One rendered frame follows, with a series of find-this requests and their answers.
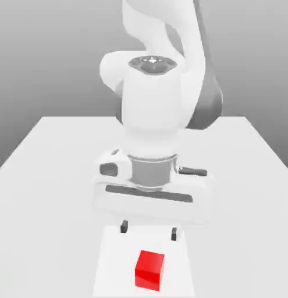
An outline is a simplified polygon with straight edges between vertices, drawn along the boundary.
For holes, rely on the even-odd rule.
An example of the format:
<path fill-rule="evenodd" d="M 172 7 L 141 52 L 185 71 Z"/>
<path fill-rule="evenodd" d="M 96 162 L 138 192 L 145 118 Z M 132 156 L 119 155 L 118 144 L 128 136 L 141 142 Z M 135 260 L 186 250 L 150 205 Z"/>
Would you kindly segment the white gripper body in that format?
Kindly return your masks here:
<path fill-rule="evenodd" d="M 215 187 L 213 175 L 172 175 L 159 191 L 146 192 L 125 179 L 98 175 L 93 183 L 93 207 L 127 220 L 143 217 L 178 225 L 205 225 Z"/>

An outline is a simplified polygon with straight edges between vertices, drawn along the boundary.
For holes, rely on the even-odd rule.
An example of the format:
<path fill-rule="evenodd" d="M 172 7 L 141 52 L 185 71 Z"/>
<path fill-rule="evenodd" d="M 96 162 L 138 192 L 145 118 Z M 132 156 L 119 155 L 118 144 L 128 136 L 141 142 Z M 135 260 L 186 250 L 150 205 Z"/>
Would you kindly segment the small red cube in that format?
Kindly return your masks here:
<path fill-rule="evenodd" d="M 160 291 L 165 255 L 141 250 L 134 269 L 136 287 Z"/>

